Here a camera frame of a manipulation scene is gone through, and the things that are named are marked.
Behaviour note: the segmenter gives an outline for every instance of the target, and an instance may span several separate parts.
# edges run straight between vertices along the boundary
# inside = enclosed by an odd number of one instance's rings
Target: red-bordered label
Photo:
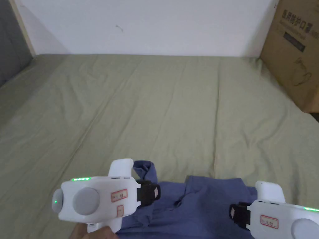
[[[270,228],[275,228],[275,229],[279,228],[278,219],[273,218],[273,217],[268,217],[268,216],[265,216],[265,215],[261,215],[260,216],[260,223],[262,225],[268,226]]]
[[[117,206],[117,216],[122,217],[124,215],[124,205]]]
[[[128,196],[127,189],[113,192],[113,193],[111,193],[111,201],[116,202],[116,201],[122,200],[124,198],[127,198],[127,196]]]

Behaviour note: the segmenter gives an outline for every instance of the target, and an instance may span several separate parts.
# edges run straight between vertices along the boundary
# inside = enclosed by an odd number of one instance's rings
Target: bed
[[[278,183],[319,207],[319,124],[257,58],[39,55],[0,88],[2,238],[67,238],[51,211],[75,177],[114,159],[186,176]]]

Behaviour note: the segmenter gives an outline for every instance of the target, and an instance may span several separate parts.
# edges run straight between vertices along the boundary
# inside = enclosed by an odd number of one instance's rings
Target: finger
[[[79,239],[87,234],[87,224],[77,223],[69,237],[69,239]]]
[[[119,239],[118,236],[112,232],[110,227],[102,227],[99,230],[86,234],[83,239]]]

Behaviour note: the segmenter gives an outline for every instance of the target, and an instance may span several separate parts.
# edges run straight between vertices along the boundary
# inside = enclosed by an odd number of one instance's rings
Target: blue cloth
[[[135,161],[143,180],[157,183],[150,161]],[[254,187],[239,178],[219,180],[190,176],[186,183],[160,182],[161,198],[124,217],[120,239],[252,239],[249,231],[229,218],[229,206],[257,199]]]

